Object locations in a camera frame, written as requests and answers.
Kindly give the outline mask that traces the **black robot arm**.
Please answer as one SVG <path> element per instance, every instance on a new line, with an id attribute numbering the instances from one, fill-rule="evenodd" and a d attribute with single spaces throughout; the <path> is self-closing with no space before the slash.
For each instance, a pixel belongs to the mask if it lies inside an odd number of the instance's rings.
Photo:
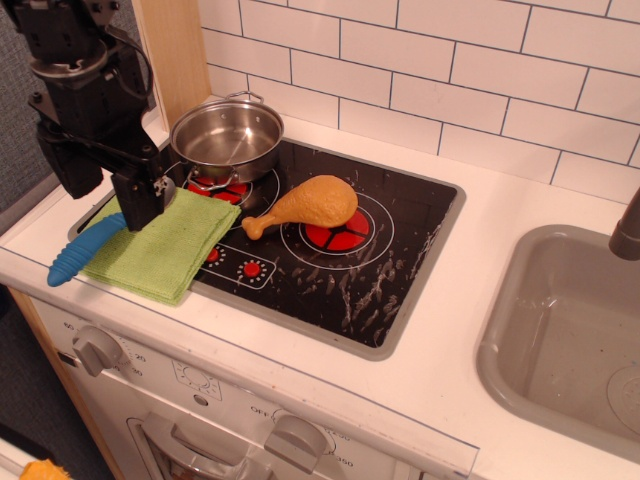
<path id="1" fill-rule="evenodd" d="M 153 70 L 141 47 L 111 24 L 117 1 L 5 1 L 26 40 L 33 74 L 46 87 L 29 104 L 37 139 L 75 199 L 111 180 L 127 227 L 140 231 L 165 206 L 161 154 L 142 119 Z"/>

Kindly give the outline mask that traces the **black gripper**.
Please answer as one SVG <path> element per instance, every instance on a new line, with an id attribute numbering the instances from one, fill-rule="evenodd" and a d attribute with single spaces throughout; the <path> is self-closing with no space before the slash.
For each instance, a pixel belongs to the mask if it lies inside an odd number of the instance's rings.
<path id="1" fill-rule="evenodd" d="M 139 67 L 67 71 L 44 79 L 29 105 L 38 113 L 36 138 L 60 184 L 74 199 L 111 180 L 128 229 L 141 231 L 171 205 L 172 179 L 161 177 L 160 154 L 142 127 L 149 109 Z"/>

